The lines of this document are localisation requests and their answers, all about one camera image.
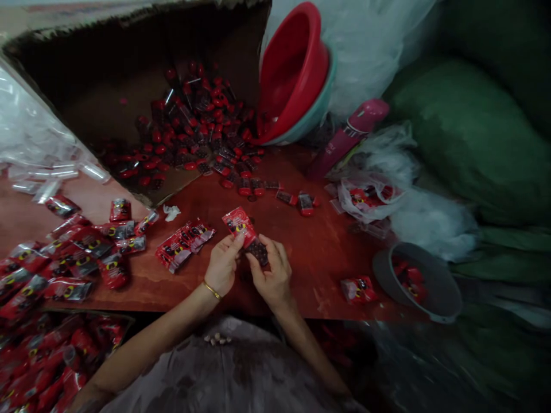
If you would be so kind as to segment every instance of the right hand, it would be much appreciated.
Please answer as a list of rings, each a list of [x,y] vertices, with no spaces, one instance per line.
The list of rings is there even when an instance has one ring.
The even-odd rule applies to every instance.
[[[270,271],[262,271],[258,260],[251,253],[248,252],[246,257],[251,264],[254,286],[271,310],[275,312],[276,309],[293,304],[293,296],[289,287],[292,270],[282,244],[272,241],[262,234],[258,238],[266,246]]]

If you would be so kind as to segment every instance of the gold bracelet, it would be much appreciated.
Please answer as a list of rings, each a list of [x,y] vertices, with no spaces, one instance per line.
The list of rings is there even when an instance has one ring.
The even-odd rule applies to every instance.
[[[208,288],[209,290],[211,290],[211,293],[213,293],[214,296],[215,296],[218,300],[221,300],[221,299],[222,299],[222,297],[220,296],[220,294],[218,294],[215,290],[213,290],[212,287],[211,287],[209,284],[205,283],[205,281],[203,281],[203,285],[204,285],[206,288]]]

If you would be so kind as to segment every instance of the left hand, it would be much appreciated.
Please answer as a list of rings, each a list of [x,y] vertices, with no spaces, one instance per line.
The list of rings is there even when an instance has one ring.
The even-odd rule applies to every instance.
[[[212,249],[205,282],[221,297],[229,293],[234,285],[237,260],[244,239],[242,233],[237,238],[228,235]]]

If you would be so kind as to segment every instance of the pink thermos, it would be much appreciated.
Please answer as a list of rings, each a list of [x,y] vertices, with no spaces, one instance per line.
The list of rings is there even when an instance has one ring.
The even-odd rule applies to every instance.
[[[389,105],[380,99],[366,100],[348,118],[346,124],[318,153],[308,169],[308,179],[320,180],[389,113]]]

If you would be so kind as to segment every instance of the gray cloth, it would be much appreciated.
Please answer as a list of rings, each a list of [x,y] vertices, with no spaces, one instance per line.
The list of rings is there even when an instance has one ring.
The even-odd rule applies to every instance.
[[[212,345],[219,333],[230,343]],[[223,317],[163,354],[101,412],[367,412],[336,400],[272,334]]]

